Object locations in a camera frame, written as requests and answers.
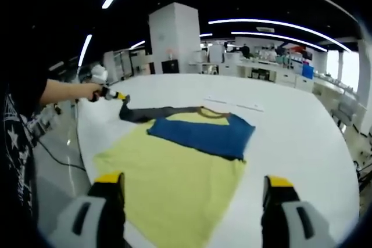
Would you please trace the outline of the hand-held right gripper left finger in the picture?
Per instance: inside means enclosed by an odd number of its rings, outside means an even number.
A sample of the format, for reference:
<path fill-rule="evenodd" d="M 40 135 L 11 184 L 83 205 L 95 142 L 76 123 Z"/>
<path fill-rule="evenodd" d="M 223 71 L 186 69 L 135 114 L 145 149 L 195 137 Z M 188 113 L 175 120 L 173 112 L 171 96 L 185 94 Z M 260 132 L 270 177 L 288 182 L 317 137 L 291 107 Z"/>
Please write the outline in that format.
<path fill-rule="evenodd" d="M 88 193 L 73 200 L 58 216 L 49 236 L 52 247 L 127 247 L 124 239 L 125 176 L 99 176 Z"/>

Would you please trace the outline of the person's left hand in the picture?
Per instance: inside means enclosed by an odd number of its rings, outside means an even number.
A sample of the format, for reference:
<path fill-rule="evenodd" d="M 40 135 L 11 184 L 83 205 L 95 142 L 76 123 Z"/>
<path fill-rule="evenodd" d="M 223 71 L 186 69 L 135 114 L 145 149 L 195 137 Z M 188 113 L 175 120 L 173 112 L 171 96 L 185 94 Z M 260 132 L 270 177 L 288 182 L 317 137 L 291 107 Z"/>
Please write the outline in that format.
<path fill-rule="evenodd" d="M 103 86 L 94 83 L 86 83 L 84 86 L 84 97 L 90 102 L 96 102 L 102 92 Z"/>

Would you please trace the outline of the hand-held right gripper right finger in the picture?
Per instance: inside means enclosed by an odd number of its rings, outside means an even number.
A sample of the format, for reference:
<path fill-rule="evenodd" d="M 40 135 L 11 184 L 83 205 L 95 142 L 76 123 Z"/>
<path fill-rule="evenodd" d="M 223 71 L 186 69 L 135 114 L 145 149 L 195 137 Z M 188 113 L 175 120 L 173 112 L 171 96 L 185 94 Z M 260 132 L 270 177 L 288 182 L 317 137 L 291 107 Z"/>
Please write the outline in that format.
<path fill-rule="evenodd" d="M 328 221 L 282 177 L 264 178 L 261 226 L 263 247 L 335 246 Z"/>

